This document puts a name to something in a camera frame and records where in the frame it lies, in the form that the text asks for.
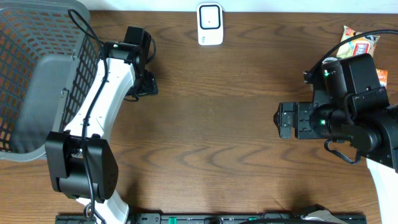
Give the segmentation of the grey plastic shopping basket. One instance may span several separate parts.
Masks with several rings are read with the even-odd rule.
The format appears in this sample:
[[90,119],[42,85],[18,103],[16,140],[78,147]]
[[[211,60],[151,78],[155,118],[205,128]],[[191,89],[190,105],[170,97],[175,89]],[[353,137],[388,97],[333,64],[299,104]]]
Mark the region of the grey plastic shopping basket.
[[79,1],[1,2],[1,158],[45,157],[52,131],[63,131],[92,86],[98,47]]

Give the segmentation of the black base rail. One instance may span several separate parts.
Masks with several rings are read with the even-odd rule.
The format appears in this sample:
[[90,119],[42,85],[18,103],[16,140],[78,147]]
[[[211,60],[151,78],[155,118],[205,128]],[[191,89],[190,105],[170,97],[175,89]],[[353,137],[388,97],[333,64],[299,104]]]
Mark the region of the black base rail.
[[127,218],[130,224],[234,224],[234,223],[349,223],[367,224],[365,215],[333,215],[319,210],[313,215],[292,215],[267,212],[262,215],[162,215],[158,213],[137,213]]

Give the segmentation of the dark green round-label pack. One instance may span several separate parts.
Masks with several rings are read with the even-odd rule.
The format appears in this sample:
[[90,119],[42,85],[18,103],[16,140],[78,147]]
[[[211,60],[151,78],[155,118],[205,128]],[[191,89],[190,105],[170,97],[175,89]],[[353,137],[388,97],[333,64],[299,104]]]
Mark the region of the dark green round-label pack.
[[322,64],[332,63],[338,60],[339,60],[338,57],[327,57],[322,61]]

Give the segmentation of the orange tissue pack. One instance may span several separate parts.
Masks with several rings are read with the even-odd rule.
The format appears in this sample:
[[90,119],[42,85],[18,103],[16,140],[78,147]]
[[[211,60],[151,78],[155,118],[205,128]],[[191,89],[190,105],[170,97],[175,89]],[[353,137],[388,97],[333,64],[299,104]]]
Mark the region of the orange tissue pack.
[[378,76],[380,85],[387,87],[388,71],[377,68],[376,72],[377,72],[377,76]]

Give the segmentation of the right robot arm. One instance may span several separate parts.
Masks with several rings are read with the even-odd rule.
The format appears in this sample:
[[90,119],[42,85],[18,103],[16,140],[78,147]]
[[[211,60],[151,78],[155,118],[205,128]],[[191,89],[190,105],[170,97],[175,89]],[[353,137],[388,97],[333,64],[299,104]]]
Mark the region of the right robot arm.
[[391,105],[369,54],[322,63],[308,82],[311,102],[283,102],[274,114],[282,139],[324,139],[349,164],[366,159],[381,220],[397,223],[397,105]]

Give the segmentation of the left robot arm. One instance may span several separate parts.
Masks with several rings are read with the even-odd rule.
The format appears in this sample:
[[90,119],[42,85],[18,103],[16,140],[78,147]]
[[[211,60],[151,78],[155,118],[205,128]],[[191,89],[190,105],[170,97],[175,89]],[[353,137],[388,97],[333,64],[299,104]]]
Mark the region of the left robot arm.
[[151,35],[128,27],[122,42],[105,42],[95,80],[76,116],[63,131],[52,131],[45,151],[52,188],[84,205],[83,218],[95,223],[126,223],[129,205],[119,196],[119,169],[109,146],[123,101],[158,94],[146,69],[154,58]]

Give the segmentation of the white barcode scanner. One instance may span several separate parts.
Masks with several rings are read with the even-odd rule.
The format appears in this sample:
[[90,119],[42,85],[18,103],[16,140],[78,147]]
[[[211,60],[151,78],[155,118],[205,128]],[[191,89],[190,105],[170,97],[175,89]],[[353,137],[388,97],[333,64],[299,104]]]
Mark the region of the white barcode scanner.
[[223,8],[217,2],[201,3],[197,7],[198,43],[202,46],[223,43]]

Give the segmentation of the large beige snack bag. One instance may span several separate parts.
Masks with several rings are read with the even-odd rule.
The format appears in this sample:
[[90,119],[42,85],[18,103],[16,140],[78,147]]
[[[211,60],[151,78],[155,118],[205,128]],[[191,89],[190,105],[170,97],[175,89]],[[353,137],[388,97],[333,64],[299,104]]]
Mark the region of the large beige snack bag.
[[379,39],[379,35],[367,35],[365,37],[352,40],[339,47],[336,57],[342,59],[361,54],[370,54],[373,56]]

